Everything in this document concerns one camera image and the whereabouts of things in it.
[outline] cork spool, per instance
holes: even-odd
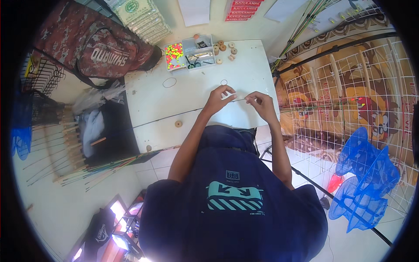
[[[214,55],[218,55],[220,48],[218,46],[214,46]]]

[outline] blue fishing net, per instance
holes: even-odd
[[[346,233],[354,228],[366,230],[375,227],[387,208],[387,199],[374,199],[366,194],[354,195],[357,187],[356,176],[344,181],[329,209],[330,219],[338,219],[343,215],[349,221]]]
[[[14,156],[17,151],[21,160],[25,160],[31,151],[32,102],[33,92],[17,92],[12,116],[11,153]]]
[[[21,160],[25,160],[31,152],[32,127],[12,129],[12,156],[15,150]]]
[[[400,173],[390,161],[388,146],[385,146],[368,172],[360,180],[355,195],[364,193],[374,198],[383,197],[396,186],[399,179]]]
[[[365,127],[358,128],[348,139],[336,164],[336,175],[351,172],[356,175],[359,186],[354,194],[366,194],[381,198],[390,192],[400,179],[398,169],[388,157],[388,146],[376,149],[368,142]]]

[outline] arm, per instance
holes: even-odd
[[[281,133],[281,124],[274,109],[272,97],[260,92],[253,92],[246,96],[246,103],[252,105],[263,120],[265,120],[272,135],[272,172],[286,187],[294,190],[291,184],[292,170],[290,159],[285,150]]]
[[[219,86],[211,92],[207,103],[199,114],[194,126],[185,138],[173,160],[172,166],[169,170],[168,179],[182,182],[190,173],[192,164],[195,161],[202,132],[204,131],[209,119],[213,114],[220,111],[226,104],[237,98],[237,95],[232,95],[223,99],[222,94],[227,96],[227,92],[235,93],[234,89],[227,85]]]

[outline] small bottle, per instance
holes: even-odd
[[[195,43],[197,44],[198,48],[209,47],[209,43],[205,43],[204,39],[199,37],[198,34],[194,35]]]

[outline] cartoon wall mural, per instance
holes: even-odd
[[[392,31],[394,29],[384,15],[342,24],[289,51],[278,70],[335,45]],[[281,74],[276,90],[282,131],[292,136],[286,142],[287,147],[336,163],[345,141],[356,129],[365,127],[375,147],[389,146],[389,156],[402,176],[401,183],[416,185],[418,172],[411,147],[413,104],[417,102],[416,79],[400,39],[389,39],[403,74],[401,91],[386,38],[333,53],[342,85],[341,97],[328,55]],[[360,52],[366,63],[370,88],[365,82]]]

